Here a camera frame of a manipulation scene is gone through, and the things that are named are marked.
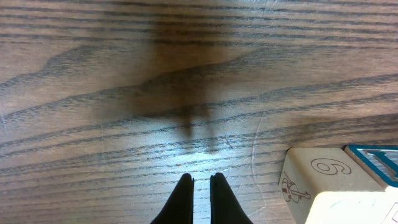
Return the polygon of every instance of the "blue border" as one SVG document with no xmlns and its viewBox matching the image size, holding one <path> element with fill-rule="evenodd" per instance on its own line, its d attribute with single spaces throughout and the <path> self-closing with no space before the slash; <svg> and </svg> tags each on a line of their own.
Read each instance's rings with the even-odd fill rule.
<svg viewBox="0 0 398 224">
<path fill-rule="evenodd" d="M 392 179 L 388 178 L 381 170 L 379 170 L 369 159 L 363 156 L 358 149 L 384 149 L 384 150 L 397 150 L 398 153 L 398 146 L 363 146 L 363 145 L 348 145 L 349 150 L 353 152 L 358 158 L 360 158 L 370 169 L 372 169 L 385 183 L 392 187 L 398 187 L 398 181 L 393 181 Z"/>
</svg>

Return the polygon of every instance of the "tabletop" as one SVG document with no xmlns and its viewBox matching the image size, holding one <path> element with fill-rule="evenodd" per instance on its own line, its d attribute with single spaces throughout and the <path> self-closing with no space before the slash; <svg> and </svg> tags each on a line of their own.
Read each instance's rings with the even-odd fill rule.
<svg viewBox="0 0 398 224">
<path fill-rule="evenodd" d="M 398 144 L 395 0 L 0 1 L 0 223 L 150 223 L 183 173 L 294 223 L 290 147 Z"/>
</svg>

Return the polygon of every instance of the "beige block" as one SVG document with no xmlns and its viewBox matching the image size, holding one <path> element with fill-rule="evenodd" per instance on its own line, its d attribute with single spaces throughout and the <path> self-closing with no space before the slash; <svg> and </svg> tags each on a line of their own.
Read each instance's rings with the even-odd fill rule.
<svg viewBox="0 0 398 224">
<path fill-rule="evenodd" d="M 343 150 L 291 148 L 279 182 L 297 224 L 382 223 L 394 204 Z"/>
<path fill-rule="evenodd" d="M 353 152 L 356 151 L 360 153 L 368 162 L 370 162 L 374 166 L 375 169 L 377 169 L 379 172 L 382 172 L 382 175 L 384 175 L 389 180 L 395 182 L 395 184 L 397 185 L 398 182 L 397 172 L 391 167 L 389 167 L 382 160 L 377 158 L 374 154 L 371 154 L 369 152 L 371 151 L 384 152 L 386 153 L 386 159 L 389 159 L 394 164 L 394 166 L 398 166 L 398 150 L 396 149 L 396 146 L 373 146 L 373 147 L 374 148 L 372 149 L 372 146 L 364 146 L 364 149 L 361 149 L 361 146 L 346 146 L 344 148 L 344 151 L 359 166 L 361 166 L 362 169 L 364 169 L 377 183 L 379 183 L 379 185 L 381 185 L 381 187 L 387 193 L 394 194 L 397 197 L 397 202 L 398 202 L 398 187 L 393 187 L 390 184 L 388 184 L 386 181 L 384 181 L 379 174 L 375 173 L 373 169 L 371 169 L 362 159 L 358 157 L 357 154 Z"/>
</svg>

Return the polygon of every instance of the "block top face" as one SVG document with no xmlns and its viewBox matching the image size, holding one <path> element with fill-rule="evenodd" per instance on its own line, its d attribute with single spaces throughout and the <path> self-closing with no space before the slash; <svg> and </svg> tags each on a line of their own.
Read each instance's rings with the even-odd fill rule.
<svg viewBox="0 0 398 224">
<path fill-rule="evenodd" d="M 398 146 L 349 145 L 348 148 L 391 187 L 398 187 Z"/>
<path fill-rule="evenodd" d="M 384 189 L 349 155 L 339 148 L 296 147 L 287 156 L 297 172 L 321 192 L 383 192 Z"/>
</svg>

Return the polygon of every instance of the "toy block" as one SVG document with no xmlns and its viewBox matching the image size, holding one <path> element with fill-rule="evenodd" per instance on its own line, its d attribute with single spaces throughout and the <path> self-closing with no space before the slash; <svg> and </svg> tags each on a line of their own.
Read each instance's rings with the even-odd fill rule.
<svg viewBox="0 0 398 224">
<path fill-rule="evenodd" d="M 279 187 L 297 224 L 382 223 L 394 204 L 342 149 L 289 149 Z"/>
<path fill-rule="evenodd" d="M 398 200 L 398 146 L 350 145 L 344 151 Z"/>
</svg>

